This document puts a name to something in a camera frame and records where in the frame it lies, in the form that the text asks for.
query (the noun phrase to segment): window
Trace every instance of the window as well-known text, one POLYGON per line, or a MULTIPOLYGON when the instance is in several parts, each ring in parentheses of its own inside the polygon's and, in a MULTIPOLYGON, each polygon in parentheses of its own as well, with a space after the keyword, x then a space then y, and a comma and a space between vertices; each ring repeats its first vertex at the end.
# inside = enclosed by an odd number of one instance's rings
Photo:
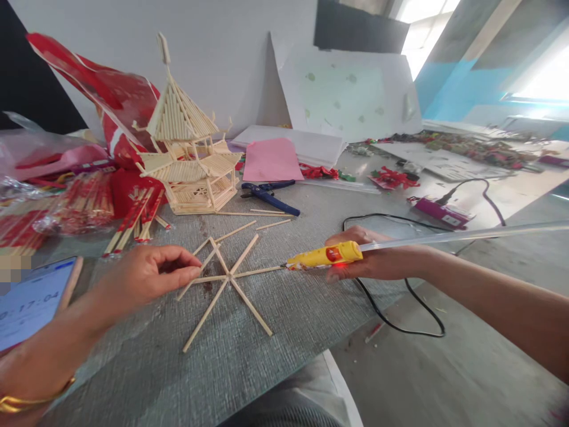
POLYGON ((504 99, 519 102, 569 104, 569 25, 528 66, 504 99))
POLYGON ((460 0, 404 0, 396 18, 411 24, 402 55, 413 80, 421 71, 460 0))

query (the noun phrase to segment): smartphone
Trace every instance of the smartphone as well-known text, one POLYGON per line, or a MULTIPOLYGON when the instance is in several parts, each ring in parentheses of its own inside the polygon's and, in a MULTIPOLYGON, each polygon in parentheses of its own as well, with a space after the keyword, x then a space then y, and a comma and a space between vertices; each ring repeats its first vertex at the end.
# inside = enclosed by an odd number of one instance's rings
POLYGON ((34 269, 0 297, 0 356, 28 339, 69 305, 83 267, 71 257, 34 269))

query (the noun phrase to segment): pink paper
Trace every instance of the pink paper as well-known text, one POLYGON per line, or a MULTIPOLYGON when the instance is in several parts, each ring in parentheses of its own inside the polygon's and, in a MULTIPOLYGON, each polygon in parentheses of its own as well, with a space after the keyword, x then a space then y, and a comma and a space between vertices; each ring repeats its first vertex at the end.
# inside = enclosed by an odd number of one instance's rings
POLYGON ((255 141, 247 146, 243 181, 303 180, 290 139, 255 141))

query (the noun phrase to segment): phone screen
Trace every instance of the phone screen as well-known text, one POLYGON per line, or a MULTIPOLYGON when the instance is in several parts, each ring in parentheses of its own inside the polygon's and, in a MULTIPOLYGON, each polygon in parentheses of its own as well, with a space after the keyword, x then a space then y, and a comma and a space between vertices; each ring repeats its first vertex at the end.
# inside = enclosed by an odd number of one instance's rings
POLYGON ((73 257, 39 267, 26 280, 12 283, 11 290, 0 297, 0 352, 28 339, 53 319, 76 262, 73 257))

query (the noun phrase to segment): floor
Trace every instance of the floor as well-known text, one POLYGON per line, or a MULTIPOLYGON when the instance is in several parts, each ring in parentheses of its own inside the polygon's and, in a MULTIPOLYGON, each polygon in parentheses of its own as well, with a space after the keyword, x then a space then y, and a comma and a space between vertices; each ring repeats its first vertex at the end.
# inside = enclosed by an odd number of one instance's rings
MULTIPOLYGON (((559 187, 508 223, 567 218, 569 188, 559 187)), ((478 241, 462 256, 569 295, 568 246, 569 231, 478 241)), ((385 326, 365 344, 377 324, 371 321, 331 349, 364 426, 569 425, 567 385, 430 284, 418 293, 444 310, 437 314, 446 325, 445 338, 409 336, 385 326)), ((437 330, 410 295, 387 315, 409 329, 437 330)))

